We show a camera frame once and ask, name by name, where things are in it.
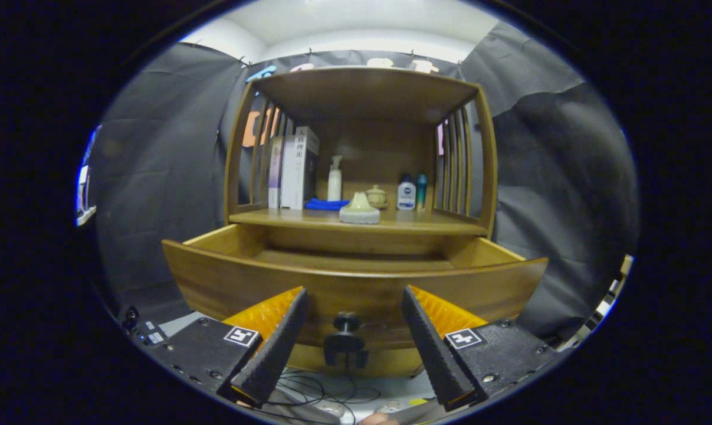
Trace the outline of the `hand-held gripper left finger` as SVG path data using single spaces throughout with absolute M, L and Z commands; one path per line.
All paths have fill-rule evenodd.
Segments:
M 229 401 L 267 403 L 309 314 L 295 287 L 225 321 L 197 318 L 170 337 L 153 331 L 150 349 L 168 369 Z

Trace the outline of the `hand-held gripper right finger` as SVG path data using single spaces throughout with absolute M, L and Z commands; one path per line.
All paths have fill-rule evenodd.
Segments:
M 485 323 L 407 285 L 402 316 L 438 403 L 445 411 L 484 403 L 553 366 L 560 353 L 515 321 Z

